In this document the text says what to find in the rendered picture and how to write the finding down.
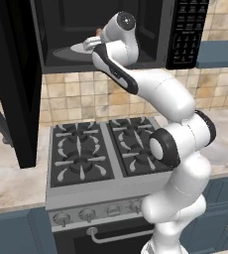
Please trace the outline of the black microwave door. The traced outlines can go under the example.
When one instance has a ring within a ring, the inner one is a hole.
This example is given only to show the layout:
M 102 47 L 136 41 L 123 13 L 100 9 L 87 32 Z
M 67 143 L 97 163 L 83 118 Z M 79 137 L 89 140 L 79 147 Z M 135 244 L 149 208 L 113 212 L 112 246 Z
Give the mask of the black microwave door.
M 18 164 L 36 164 L 42 69 L 31 0 L 0 0 L 0 112 Z

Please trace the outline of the silver stove knob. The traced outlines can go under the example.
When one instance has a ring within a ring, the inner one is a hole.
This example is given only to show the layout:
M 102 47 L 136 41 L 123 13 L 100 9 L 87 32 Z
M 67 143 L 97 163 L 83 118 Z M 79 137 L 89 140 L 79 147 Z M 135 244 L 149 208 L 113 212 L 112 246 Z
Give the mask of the silver stove knob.
M 121 214 L 121 207 L 118 204 L 111 204 L 107 208 L 108 216 L 117 216 Z
M 70 216 L 67 213 L 59 212 L 54 216 L 54 222 L 57 225 L 65 227 L 68 223 L 70 223 Z
M 130 204 L 130 208 L 133 212 L 140 213 L 141 212 L 141 201 L 135 200 Z
M 96 213 L 91 208 L 85 208 L 79 213 L 79 217 L 90 223 L 96 217 Z

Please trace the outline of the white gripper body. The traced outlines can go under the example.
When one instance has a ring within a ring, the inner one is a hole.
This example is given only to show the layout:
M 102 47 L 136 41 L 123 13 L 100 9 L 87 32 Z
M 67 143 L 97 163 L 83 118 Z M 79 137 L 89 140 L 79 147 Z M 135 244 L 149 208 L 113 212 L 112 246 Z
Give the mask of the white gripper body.
M 92 52 L 94 50 L 94 48 L 97 45 L 100 45 L 102 43 L 101 38 L 99 36 L 95 36 L 95 37 L 89 37 L 87 38 L 83 43 L 83 49 L 86 52 Z

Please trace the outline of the grey microwave turntable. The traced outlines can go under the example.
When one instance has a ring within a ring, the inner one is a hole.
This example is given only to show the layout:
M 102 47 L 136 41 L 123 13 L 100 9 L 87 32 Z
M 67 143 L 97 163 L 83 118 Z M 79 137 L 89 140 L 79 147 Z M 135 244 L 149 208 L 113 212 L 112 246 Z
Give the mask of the grey microwave turntable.
M 56 51 L 54 51 L 54 56 L 71 62 L 92 62 L 91 54 L 78 53 L 73 51 L 70 47 L 57 49 Z

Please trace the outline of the black microwave oven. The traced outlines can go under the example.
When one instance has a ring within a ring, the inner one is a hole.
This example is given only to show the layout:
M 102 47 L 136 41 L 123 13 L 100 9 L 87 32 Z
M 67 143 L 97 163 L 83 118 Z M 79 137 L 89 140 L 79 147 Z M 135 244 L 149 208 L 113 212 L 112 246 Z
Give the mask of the black microwave oven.
M 54 51 L 82 43 L 117 13 L 136 20 L 138 61 L 132 68 L 193 68 L 209 0 L 31 0 L 44 73 L 94 71 L 93 63 L 71 62 Z

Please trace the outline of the silver stove with black hob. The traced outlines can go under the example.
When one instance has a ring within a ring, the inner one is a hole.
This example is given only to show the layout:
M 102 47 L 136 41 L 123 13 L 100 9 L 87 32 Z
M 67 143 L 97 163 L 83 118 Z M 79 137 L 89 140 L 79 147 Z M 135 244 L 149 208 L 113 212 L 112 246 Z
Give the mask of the silver stove with black hob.
M 171 175 L 149 148 L 149 137 L 158 128 L 152 117 L 52 127 L 46 197 L 52 231 L 141 217 L 130 204 L 160 190 Z M 120 215 L 107 215 L 111 204 L 121 207 Z M 85 208 L 96 213 L 90 223 L 79 217 Z M 59 212 L 70 216 L 65 227 L 54 222 Z

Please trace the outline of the pale grey round plate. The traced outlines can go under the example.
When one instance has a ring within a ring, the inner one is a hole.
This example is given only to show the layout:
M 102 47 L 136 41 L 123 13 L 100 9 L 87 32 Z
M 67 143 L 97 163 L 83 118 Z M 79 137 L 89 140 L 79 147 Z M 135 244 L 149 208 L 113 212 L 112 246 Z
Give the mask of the pale grey round plate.
M 212 165 L 225 165 L 228 163 L 228 149 L 220 142 L 213 141 L 210 145 L 200 150 Z

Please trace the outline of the white plate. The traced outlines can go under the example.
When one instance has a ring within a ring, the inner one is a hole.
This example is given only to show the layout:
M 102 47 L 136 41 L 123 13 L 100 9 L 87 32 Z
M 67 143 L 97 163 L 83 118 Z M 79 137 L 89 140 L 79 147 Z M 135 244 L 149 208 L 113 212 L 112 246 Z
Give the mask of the white plate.
M 88 54 L 88 55 L 91 55 L 92 54 L 92 50 L 89 50 L 89 51 L 86 51 L 83 47 L 83 43 L 79 43 L 79 44 L 75 44 L 75 45 L 72 45 L 70 47 L 70 49 L 76 53 L 79 53 L 79 54 Z

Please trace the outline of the blue wall cupboard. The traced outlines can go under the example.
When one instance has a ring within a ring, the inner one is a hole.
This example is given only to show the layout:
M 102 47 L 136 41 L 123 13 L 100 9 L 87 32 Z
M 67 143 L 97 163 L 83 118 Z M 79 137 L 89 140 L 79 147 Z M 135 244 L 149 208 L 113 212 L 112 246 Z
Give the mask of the blue wall cupboard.
M 197 68 L 228 67 L 228 41 L 202 41 L 195 66 Z

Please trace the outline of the blue drawer front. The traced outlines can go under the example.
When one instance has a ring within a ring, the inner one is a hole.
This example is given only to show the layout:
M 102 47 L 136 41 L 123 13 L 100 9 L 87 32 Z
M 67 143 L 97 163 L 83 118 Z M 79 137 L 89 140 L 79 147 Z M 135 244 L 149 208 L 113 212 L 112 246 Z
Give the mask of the blue drawer front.
M 208 203 L 228 202 L 228 178 L 212 180 L 206 200 Z

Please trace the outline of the black oven door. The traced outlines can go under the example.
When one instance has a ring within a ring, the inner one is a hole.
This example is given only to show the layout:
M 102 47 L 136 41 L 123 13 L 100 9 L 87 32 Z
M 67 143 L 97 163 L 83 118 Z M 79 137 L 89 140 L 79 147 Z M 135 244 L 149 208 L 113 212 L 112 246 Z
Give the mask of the black oven door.
M 96 238 L 107 239 L 131 233 L 152 230 L 153 226 L 145 219 L 128 219 L 96 225 Z M 57 254 L 141 254 L 143 246 L 150 240 L 152 234 L 131 237 L 110 243 L 95 243 L 86 234 L 87 227 L 55 232 Z

